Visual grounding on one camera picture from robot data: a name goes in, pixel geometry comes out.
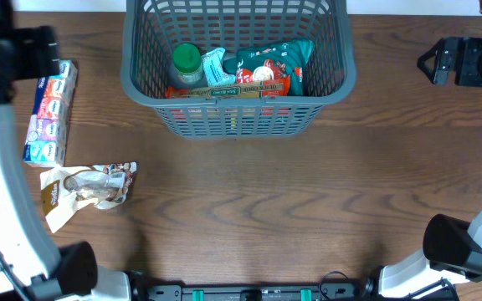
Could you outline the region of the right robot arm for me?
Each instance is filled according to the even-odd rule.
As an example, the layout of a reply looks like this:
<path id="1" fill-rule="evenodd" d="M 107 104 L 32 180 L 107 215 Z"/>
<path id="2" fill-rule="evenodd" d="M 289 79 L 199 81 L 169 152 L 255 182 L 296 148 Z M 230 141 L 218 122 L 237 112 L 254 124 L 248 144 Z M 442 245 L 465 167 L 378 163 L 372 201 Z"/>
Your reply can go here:
<path id="1" fill-rule="evenodd" d="M 442 38 L 417 66 L 432 84 L 445 85 L 454 73 L 457 85 L 482 88 L 482 38 Z M 438 214 L 426 227 L 422 247 L 380 268 L 356 299 L 456 300 L 456 285 L 481 281 L 482 210 L 472 222 Z"/>

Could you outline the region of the light blue wipes packet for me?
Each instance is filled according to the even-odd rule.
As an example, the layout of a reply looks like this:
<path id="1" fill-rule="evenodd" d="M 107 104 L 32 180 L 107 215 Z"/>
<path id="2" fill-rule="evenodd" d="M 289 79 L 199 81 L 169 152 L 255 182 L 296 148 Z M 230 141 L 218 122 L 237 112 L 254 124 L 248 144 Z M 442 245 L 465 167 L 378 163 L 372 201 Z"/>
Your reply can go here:
<path id="1" fill-rule="evenodd" d="M 223 70 L 223 56 L 226 50 L 216 48 L 202 56 L 203 72 L 208 86 L 225 86 L 236 83 L 236 77 Z"/>

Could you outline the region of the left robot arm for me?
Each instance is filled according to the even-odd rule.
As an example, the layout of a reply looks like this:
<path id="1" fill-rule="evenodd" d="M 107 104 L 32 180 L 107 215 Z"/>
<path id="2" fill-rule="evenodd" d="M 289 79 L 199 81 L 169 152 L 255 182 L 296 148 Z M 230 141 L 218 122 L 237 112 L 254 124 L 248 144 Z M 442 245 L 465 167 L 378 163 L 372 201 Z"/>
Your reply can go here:
<path id="1" fill-rule="evenodd" d="M 99 266 L 89 243 L 54 243 L 23 177 L 13 84 L 58 72 L 54 30 L 15 28 L 12 3 L 0 1 L 0 300 L 130 300 L 127 274 Z"/>

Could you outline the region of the green lid jar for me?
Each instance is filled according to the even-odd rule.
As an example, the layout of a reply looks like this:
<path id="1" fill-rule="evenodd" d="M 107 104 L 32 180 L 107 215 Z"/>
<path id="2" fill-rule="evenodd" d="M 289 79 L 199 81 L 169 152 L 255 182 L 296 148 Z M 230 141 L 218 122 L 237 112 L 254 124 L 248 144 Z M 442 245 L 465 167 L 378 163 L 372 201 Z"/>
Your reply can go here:
<path id="1" fill-rule="evenodd" d="M 184 84 L 195 84 L 203 77 L 203 63 L 199 49 L 190 43 L 178 45 L 172 54 L 178 78 Z"/>

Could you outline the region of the tissue pocket pack bundle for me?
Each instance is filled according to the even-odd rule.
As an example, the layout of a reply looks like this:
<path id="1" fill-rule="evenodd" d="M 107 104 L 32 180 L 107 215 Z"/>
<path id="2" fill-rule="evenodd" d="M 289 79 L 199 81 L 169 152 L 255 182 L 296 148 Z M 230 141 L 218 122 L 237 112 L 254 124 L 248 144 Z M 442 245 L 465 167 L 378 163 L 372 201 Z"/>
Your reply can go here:
<path id="1" fill-rule="evenodd" d="M 70 108 L 78 69 L 71 60 L 59 62 L 59 74 L 40 78 L 23 149 L 23 162 L 35 167 L 64 164 Z"/>

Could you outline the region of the green Nescafe coffee bag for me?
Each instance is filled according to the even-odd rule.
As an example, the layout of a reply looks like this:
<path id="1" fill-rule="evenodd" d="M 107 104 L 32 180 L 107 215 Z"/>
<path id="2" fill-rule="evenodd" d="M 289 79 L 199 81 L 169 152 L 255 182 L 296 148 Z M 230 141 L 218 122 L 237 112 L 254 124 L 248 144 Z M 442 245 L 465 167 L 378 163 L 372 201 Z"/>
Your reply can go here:
<path id="1" fill-rule="evenodd" d="M 314 50 L 315 43 L 309 39 L 242 48 L 234 58 L 223 61 L 223 70 L 235 75 L 240 84 L 289 79 L 288 96 L 303 96 L 303 73 Z"/>

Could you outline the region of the red spaghetti pasta pack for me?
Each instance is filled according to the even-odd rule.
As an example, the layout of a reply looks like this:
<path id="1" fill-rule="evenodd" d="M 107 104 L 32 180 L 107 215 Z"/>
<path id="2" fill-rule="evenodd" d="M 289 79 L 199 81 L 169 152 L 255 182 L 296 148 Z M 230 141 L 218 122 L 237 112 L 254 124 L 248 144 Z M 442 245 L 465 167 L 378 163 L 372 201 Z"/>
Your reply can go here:
<path id="1" fill-rule="evenodd" d="M 167 98 L 205 98 L 205 99 L 251 99 L 286 96 L 290 89 L 290 78 L 272 79 L 259 82 L 232 84 L 196 89 L 167 89 Z"/>

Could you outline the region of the white brown snack pouch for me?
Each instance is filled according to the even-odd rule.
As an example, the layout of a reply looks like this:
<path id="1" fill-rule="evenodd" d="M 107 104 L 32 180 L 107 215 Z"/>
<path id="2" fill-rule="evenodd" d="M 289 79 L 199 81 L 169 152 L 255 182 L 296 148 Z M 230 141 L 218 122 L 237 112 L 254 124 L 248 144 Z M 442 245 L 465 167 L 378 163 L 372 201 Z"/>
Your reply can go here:
<path id="1" fill-rule="evenodd" d="M 110 210 L 124 203 L 137 163 L 56 167 L 40 174 L 41 201 L 51 232 L 57 232 L 79 210 L 92 205 Z"/>

